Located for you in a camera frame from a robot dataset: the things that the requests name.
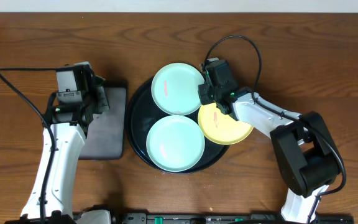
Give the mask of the green yellow sponge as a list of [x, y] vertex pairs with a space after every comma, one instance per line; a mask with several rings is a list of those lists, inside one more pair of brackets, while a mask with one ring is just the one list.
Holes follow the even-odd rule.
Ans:
[[105, 79], [103, 77], [99, 77], [97, 75], [94, 76], [94, 84], [96, 86], [103, 86], [104, 82], [105, 82]]

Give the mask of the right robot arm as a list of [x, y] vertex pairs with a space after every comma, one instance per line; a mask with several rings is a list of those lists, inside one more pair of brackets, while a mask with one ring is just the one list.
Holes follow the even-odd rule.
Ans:
[[222, 114], [247, 123], [270, 138], [280, 175], [288, 186], [281, 216], [287, 222], [311, 223], [323, 195], [344, 164], [323, 118], [316, 112], [286, 111], [248, 87], [240, 88], [226, 60], [201, 64], [205, 82], [198, 87], [202, 105], [215, 103]]

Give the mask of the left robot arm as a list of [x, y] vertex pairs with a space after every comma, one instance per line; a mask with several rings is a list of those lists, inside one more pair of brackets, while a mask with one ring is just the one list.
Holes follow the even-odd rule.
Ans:
[[42, 157], [32, 193], [21, 216], [37, 222], [54, 212], [72, 215], [72, 196], [80, 152], [94, 118], [109, 111], [104, 79], [89, 62], [56, 70], [58, 91], [48, 99]]

